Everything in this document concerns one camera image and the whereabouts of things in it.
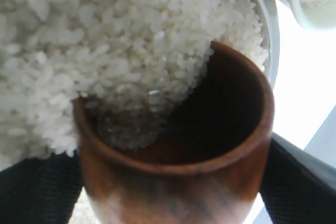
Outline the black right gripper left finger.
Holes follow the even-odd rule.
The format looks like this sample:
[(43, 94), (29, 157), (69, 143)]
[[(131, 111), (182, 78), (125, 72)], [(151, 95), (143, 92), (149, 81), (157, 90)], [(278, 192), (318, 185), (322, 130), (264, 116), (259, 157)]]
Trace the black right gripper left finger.
[(82, 187), (77, 155), (25, 159), (1, 172), (1, 223), (68, 223)]

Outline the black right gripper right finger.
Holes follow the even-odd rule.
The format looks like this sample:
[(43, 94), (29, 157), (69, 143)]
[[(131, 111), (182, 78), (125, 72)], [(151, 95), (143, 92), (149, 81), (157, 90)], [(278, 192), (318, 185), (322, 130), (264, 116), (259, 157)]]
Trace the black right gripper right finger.
[(273, 223), (335, 223), (335, 168), (277, 134), (259, 192)]

